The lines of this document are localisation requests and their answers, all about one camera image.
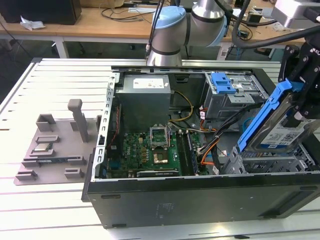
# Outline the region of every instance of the circuit board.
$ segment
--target circuit board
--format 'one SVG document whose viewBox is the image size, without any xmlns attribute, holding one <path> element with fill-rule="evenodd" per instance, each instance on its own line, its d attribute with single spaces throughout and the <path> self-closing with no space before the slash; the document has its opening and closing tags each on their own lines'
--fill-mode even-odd
<svg viewBox="0 0 320 240">
<path fill-rule="evenodd" d="M 111 173 L 111 177 L 135 177 L 139 171 L 177 171 L 179 176 L 182 176 L 176 134 L 175 132 L 169 133 L 168 147 L 161 150 L 165 152 L 165 157 L 159 159 L 157 157 L 159 154 L 156 154 L 158 150 L 151 146 L 150 132 L 125 133 L 120 161 L 111 160 L 109 162 L 108 172 Z M 194 132 L 190 134 L 190 138 L 192 150 L 195 152 L 200 147 L 199 136 Z M 163 135 L 153 134 L 152 142 L 159 143 L 164 140 Z"/>
</svg>

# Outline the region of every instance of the metal frame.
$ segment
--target metal frame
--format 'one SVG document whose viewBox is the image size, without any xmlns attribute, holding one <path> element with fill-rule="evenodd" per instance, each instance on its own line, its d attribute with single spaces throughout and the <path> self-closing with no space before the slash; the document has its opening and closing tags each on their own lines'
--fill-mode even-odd
<svg viewBox="0 0 320 240">
<path fill-rule="evenodd" d="M 66 42 L 93 42 L 93 43 L 124 43 L 124 44 L 146 44 L 146 38 L 126 38 L 126 37 L 94 37 L 94 36 L 57 36 L 57 35 L 29 35 L 29 34 L 12 34 L 17 40 L 38 40 L 38 41 L 53 41 L 56 43 L 56 48 L 61 59 L 68 59 L 69 53 L 66 47 Z M 11 36 L 5 33 L 0 33 L 0 39 L 11 40 Z M 229 48 L 233 45 L 232 42 L 222 41 L 220 46 L 217 61 L 226 60 Z M 285 44 L 277 44 L 269 46 L 272 49 L 284 49 Z M 188 47 L 188 54 L 192 56 L 193 46 Z"/>
</svg>

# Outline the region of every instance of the slotted metal platform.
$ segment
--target slotted metal platform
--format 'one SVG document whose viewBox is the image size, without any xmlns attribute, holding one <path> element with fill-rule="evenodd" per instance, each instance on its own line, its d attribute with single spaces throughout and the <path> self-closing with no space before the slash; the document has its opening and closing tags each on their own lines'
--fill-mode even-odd
<svg viewBox="0 0 320 240">
<path fill-rule="evenodd" d="M 263 68 L 275 83 L 280 69 L 278 62 L 188 60 L 183 64 Z M 39 114 L 71 119 L 68 101 L 80 98 L 85 116 L 95 118 L 105 102 L 112 65 L 144 66 L 145 62 L 43 59 L 29 65 L 0 105 L 0 239 L 176 240 L 235 239 L 236 235 L 257 240 L 319 239 L 319 198 L 286 219 L 105 230 L 91 203 L 81 201 L 83 183 L 14 185 L 14 176 L 37 129 Z"/>
</svg>

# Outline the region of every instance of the white paper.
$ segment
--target white paper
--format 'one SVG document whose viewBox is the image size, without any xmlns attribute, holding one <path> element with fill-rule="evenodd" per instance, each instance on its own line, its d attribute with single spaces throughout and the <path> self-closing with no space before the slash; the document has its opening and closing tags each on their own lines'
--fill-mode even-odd
<svg viewBox="0 0 320 240">
<path fill-rule="evenodd" d="M 32 29 L 43 29 L 46 27 L 42 21 L 29 21 L 27 19 L 24 19 L 22 16 L 20 17 L 21 17 L 20 25 L 30 31 L 32 31 Z"/>
<path fill-rule="evenodd" d="M 239 17 L 239 14 L 241 13 L 241 9 L 240 8 L 234 8 L 233 9 L 233 15 L 235 15 L 236 17 Z"/>
<path fill-rule="evenodd" d="M 135 78 L 133 80 L 134 89 L 164 89 L 162 78 Z"/>
</svg>

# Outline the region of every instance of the label sticker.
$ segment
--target label sticker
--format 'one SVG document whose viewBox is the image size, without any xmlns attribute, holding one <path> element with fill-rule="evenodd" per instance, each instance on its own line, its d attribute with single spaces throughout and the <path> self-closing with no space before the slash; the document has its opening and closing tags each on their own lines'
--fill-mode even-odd
<svg viewBox="0 0 320 240">
<path fill-rule="evenodd" d="M 227 157 L 227 151 L 226 150 L 223 150 L 221 151 L 221 153 L 218 155 L 218 157 Z"/>
<path fill-rule="evenodd" d="M 232 87 L 237 88 L 237 89 L 243 89 L 241 84 L 232 84 Z"/>
<path fill-rule="evenodd" d="M 214 172 L 215 175 L 219 175 L 220 173 L 219 169 L 215 165 L 213 165 L 212 171 Z"/>
<path fill-rule="evenodd" d="M 38 163 L 52 163 L 51 160 L 38 160 Z"/>
<path fill-rule="evenodd" d="M 164 89 L 162 78 L 135 78 L 133 80 L 134 89 Z"/>
<path fill-rule="evenodd" d="M 307 119 L 302 121 L 297 127 L 284 127 L 281 123 L 285 118 L 286 116 L 278 122 L 261 144 L 269 145 L 268 148 L 270 149 L 276 149 L 279 145 L 289 146 L 305 131 L 307 124 L 315 121 L 315 119 Z"/>
</svg>

